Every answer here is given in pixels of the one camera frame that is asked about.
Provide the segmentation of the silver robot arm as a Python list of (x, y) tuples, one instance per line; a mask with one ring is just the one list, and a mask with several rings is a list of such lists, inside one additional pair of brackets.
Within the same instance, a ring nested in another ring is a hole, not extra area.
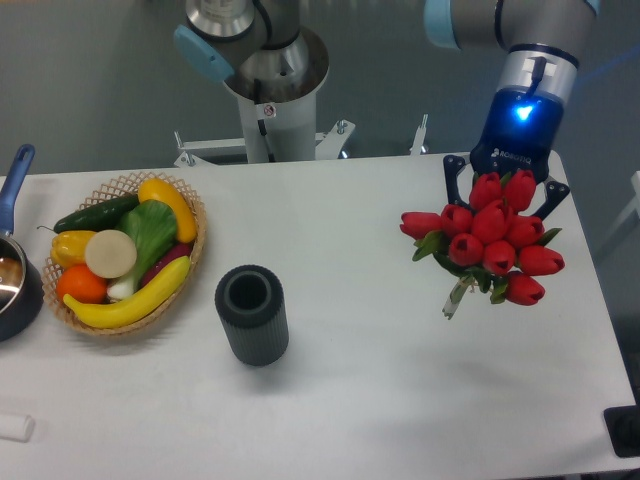
[[(300, 22), (296, 1), (189, 1), (174, 32), (185, 61), (236, 98), (252, 163), (335, 158), (345, 136), (316, 134), (316, 95), (329, 72), (325, 44)], [(596, 1), (429, 1), (429, 40), (461, 50), (494, 45), (507, 57), (483, 132), (470, 154), (444, 158), (448, 199), (457, 178), (530, 170), (545, 189), (545, 218), (569, 189), (550, 177), (548, 158), (579, 58), (600, 10)]]

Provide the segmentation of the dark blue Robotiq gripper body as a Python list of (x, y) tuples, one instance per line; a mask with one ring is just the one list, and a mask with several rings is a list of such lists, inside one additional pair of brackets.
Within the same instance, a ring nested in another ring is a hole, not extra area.
[(563, 114), (563, 105), (550, 98), (512, 89), (498, 91), (480, 140), (470, 153), (473, 170), (500, 176), (529, 170), (537, 182), (545, 181)]

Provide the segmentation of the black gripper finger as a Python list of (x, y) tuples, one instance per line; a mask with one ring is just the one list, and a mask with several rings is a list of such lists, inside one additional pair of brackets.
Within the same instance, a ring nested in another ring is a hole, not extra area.
[(456, 205), (463, 208), (470, 208), (470, 204), (465, 202), (459, 191), (459, 175), (467, 166), (471, 165), (470, 154), (447, 154), (443, 158), (443, 170), (445, 187), (447, 192), (447, 200), (450, 205)]
[(533, 213), (539, 219), (546, 219), (570, 194), (570, 187), (552, 176), (544, 182), (545, 199), (541, 206)]

